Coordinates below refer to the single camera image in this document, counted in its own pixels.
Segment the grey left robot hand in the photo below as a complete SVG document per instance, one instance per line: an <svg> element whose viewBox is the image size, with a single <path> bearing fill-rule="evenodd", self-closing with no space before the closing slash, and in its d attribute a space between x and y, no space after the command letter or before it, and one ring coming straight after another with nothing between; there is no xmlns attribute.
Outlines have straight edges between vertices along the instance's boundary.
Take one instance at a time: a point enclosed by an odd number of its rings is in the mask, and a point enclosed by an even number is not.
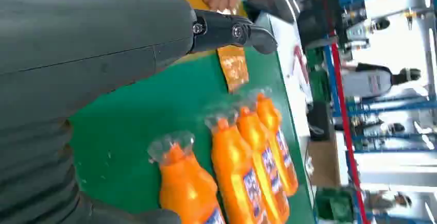
<svg viewBox="0 0 437 224"><path fill-rule="evenodd" d="M100 95L223 46L277 48L266 29L186 0L1 0L1 223L180 223L84 195L69 117Z"/></svg>

